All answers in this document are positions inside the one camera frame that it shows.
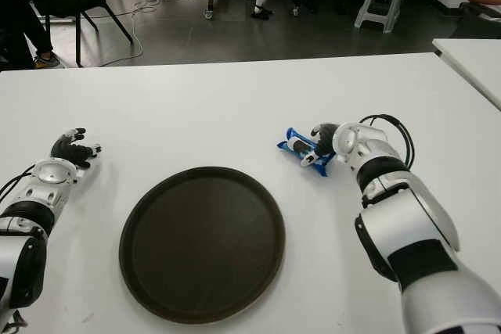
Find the concrete floor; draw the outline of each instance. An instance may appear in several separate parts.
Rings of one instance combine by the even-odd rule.
[[[115,13],[133,10],[135,3],[144,2],[107,1]],[[290,0],[269,0],[268,8],[275,14],[268,21],[250,18],[252,6],[253,0],[215,0],[214,19],[206,20],[207,0],[162,0],[154,6],[155,12],[135,14],[135,34],[143,54],[114,66],[432,52],[433,38],[447,38],[456,27],[454,17],[444,16],[426,2],[404,4],[391,34],[382,34],[382,27],[366,23],[356,30],[357,10],[340,16],[333,9],[333,0],[321,0],[316,14],[301,8],[299,17],[292,16]],[[103,9],[88,13],[105,14]],[[131,31],[131,16],[120,19]],[[95,22],[98,34],[82,20],[83,66],[99,66],[140,52],[139,44],[130,46],[111,18],[96,18]],[[64,66],[76,66],[74,23],[52,23],[52,43]]]

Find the power cord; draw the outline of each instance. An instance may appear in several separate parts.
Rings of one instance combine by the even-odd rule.
[[[368,117],[364,117],[363,119],[361,119],[359,123],[363,123],[364,121],[367,121],[369,119],[371,119],[369,124],[371,126],[373,125],[376,119],[383,119],[398,129],[398,131],[404,138],[404,143],[405,143],[405,165],[407,166],[407,168],[410,169],[414,164],[414,157],[416,155],[416,150],[414,149],[413,138],[411,137],[405,125],[396,117],[393,117],[392,115],[387,115],[386,113],[382,113],[379,115],[369,115]]]
[[[142,46],[142,43],[139,40],[138,36],[135,34],[134,17],[137,13],[153,13],[153,12],[157,11],[157,5],[160,4],[160,1],[178,1],[178,0],[144,0],[142,2],[135,3],[134,9],[132,11],[128,11],[125,13],[119,13],[119,14],[115,15],[115,16],[131,15],[132,36],[139,44],[139,51],[132,56],[126,56],[124,58],[110,60],[109,62],[105,62],[105,63],[101,64],[99,67],[109,66],[110,64],[118,63],[118,62],[121,62],[123,60],[139,58],[144,53],[144,48]],[[104,17],[110,17],[110,16],[95,16],[95,17],[91,17],[91,18],[92,19],[100,19],[100,18],[104,18]]]
[[[22,178],[25,178],[26,176],[30,176],[31,173],[29,172],[31,169],[33,169],[34,165],[31,165],[29,166],[26,170],[24,170],[21,174],[17,175],[16,177],[10,179],[9,181],[7,181],[3,187],[0,188],[0,203],[4,200],[5,197],[7,197],[7,195],[9,193],[11,193],[11,191],[16,187],[16,185],[21,181]],[[2,196],[2,193],[7,189],[9,188],[9,190]]]

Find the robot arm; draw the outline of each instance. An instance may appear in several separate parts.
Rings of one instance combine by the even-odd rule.
[[[323,124],[315,155],[335,151],[362,191],[355,230],[376,271],[398,283],[409,334],[500,333],[501,299],[457,257],[456,228],[386,134],[360,123]]]
[[[72,145],[84,133],[78,128],[62,135],[51,157],[35,164],[26,186],[0,215],[0,328],[18,326],[8,320],[41,294],[47,238],[72,187],[89,172],[87,159],[101,151],[98,145]]]

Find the wheel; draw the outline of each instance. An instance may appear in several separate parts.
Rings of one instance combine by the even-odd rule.
[[[212,9],[205,9],[204,16],[207,20],[212,20],[212,16],[214,15],[214,11]]]

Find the white tabletop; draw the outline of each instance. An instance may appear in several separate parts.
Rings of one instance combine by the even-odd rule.
[[[444,61],[501,110],[500,40],[435,39],[433,44]]]
[[[501,292],[501,113],[434,54],[0,74],[0,181],[44,157],[67,129],[86,127],[103,145],[99,174],[51,234],[45,288],[23,310],[23,332],[403,332],[398,287],[372,269],[355,234],[354,177],[336,162],[321,178],[276,148],[290,126],[306,133],[383,112],[411,131],[413,171],[456,222],[460,257]],[[398,133],[388,134],[402,150]],[[196,166],[258,179],[279,204],[287,239],[281,271],[256,304],[190,326],[132,298],[118,244],[137,201]]]

